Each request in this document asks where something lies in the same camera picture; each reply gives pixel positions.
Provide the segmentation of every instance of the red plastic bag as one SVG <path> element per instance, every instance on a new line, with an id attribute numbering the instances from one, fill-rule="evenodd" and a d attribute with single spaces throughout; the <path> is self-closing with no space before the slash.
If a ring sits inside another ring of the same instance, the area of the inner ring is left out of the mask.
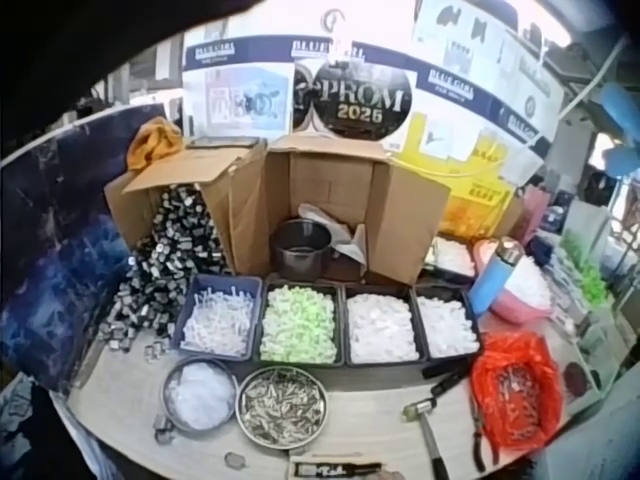
<path id="1" fill-rule="evenodd" d="M 560 423 L 558 368 L 545 339 L 533 332 L 488 333 L 471 371 L 485 435 L 502 448 L 544 446 Z"/>

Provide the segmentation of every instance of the yellow cloth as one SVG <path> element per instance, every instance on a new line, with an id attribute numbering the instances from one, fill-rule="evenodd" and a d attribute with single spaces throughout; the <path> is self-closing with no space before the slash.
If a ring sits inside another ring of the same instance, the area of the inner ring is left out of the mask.
<path id="1" fill-rule="evenodd" d="M 156 117 L 140 127 L 129 145 L 127 168 L 139 171 L 184 148 L 182 132 L 164 117 Z"/>

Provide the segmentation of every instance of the blue tumbler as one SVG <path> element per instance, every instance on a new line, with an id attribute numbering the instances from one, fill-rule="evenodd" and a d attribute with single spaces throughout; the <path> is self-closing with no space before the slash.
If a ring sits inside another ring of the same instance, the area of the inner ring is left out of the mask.
<path id="1" fill-rule="evenodd" d="M 522 246 L 512 238 L 502 237 L 484 271 L 469 291 L 471 309 L 480 318 L 498 298 L 507 280 L 524 255 Z"/>

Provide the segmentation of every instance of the pink bowl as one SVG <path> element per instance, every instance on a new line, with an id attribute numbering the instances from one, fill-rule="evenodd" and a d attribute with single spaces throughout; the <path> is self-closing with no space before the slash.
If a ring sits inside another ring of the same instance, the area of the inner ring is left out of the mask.
<path id="1" fill-rule="evenodd" d="M 476 262 L 478 276 L 480 276 L 486 267 L 486 263 L 483 261 L 480 251 L 483 245 L 490 242 L 492 242 L 492 240 L 480 240 L 473 246 L 473 258 Z M 493 310 L 493 312 L 499 315 L 503 320 L 519 325 L 549 318 L 553 312 L 552 309 L 541 310 L 539 308 L 532 307 L 528 303 L 516 297 L 506 288 L 503 289 L 500 295 L 498 295 L 498 298 L 494 300 L 491 305 L 491 310 Z"/>

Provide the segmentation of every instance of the stainless steel bowl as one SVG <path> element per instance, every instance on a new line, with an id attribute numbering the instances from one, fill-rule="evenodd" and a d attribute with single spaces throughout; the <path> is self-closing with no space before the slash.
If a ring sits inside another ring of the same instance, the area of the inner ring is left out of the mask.
<path id="1" fill-rule="evenodd" d="M 321 398 L 322 407 L 323 407 L 322 420 L 311 435 L 309 435 L 303 441 L 300 441 L 298 443 L 287 444 L 287 445 L 271 444 L 263 440 L 262 438 L 259 438 L 256 435 L 254 435 L 254 433 L 247 427 L 247 425 L 245 425 L 245 422 L 244 422 L 244 405 L 245 405 L 245 395 L 246 395 L 247 389 L 258 379 L 262 378 L 263 376 L 270 375 L 273 372 L 277 372 L 277 371 L 289 372 L 289 373 L 293 373 L 294 375 L 299 375 L 301 377 L 304 377 L 305 379 L 309 380 L 311 384 L 317 387 L 318 391 L 320 392 L 320 398 Z M 318 435 L 320 435 L 320 432 L 322 432 L 322 429 L 325 427 L 327 423 L 328 408 L 329 408 L 328 398 L 329 397 L 327 395 L 327 391 L 322 386 L 322 384 L 316 378 L 314 378 L 304 370 L 301 370 L 296 367 L 289 367 L 289 366 L 265 367 L 253 372 L 251 375 L 245 378 L 242 384 L 240 385 L 240 388 L 238 390 L 238 396 L 236 397 L 236 419 L 238 421 L 238 424 L 240 425 L 240 428 L 244 432 L 244 434 L 247 437 L 249 437 L 252 441 L 257 443 L 258 445 L 261 445 L 263 447 L 270 448 L 273 450 L 291 450 L 291 449 L 295 449 L 295 448 L 299 448 L 304 445 L 307 445 L 308 443 L 313 441 Z"/>
<path id="2" fill-rule="evenodd" d="M 220 362 L 218 362 L 216 360 L 213 360 L 211 358 L 208 358 L 208 357 L 200 357 L 200 356 L 198 356 L 198 357 L 191 357 L 191 358 L 186 358 L 186 359 L 180 360 L 169 371 L 169 374 L 167 375 L 167 377 L 165 378 L 165 380 L 164 380 L 164 382 L 162 384 L 162 390 L 160 391 L 160 401 L 162 403 L 162 408 L 164 410 L 165 415 L 171 421 L 171 423 L 173 423 L 175 425 L 175 427 L 178 430 L 181 430 L 182 432 L 185 432 L 185 433 L 202 435 L 202 434 L 206 434 L 206 433 L 212 432 L 212 431 L 216 430 L 217 428 L 221 427 L 222 425 L 224 425 L 226 422 L 228 422 L 231 419 L 231 417 L 233 417 L 234 409 L 231 408 L 231 411 L 229 412 L 229 415 L 227 416 L 227 418 L 222 423 L 220 423 L 219 425 L 215 425 L 214 427 L 204 429 L 204 430 L 198 430 L 196 428 L 191 427 L 190 425 L 188 425 L 185 421 L 183 421 L 178 416 L 178 414 L 172 408 L 171 400 L 169 399 L 169 384 L 171 383 L 171 381 L 174 379 L 174 377 L 176 375 L 180 375 L 180 373 L 182 372 L 182 370 L 186 366 L 192 365 L 194 363 L 206 363 L 206 364 L 210 365 L 212 368 L 227 374 L 227 376 L 229 377 L 229 379 L 233 383 L 233 387 L 234 387 L 234 399 L 232 400 L 234 404 L 235 404 L 235 400 L 236 400 L 235 397 L 237 397 L 237 394 L 238 394 L 238 380 L 229 371 L 229 369 L 227 369 L 227 367 L 225 367 L 222 363 L 220 363 Z"/>
<path id="3" fill-rule="evenodd" d="M 281 277 L 313 282 L 322 276 L 331 259 L 331 232 L 313 220 L 289 220 L 273 233 L 271 247 Z"/>

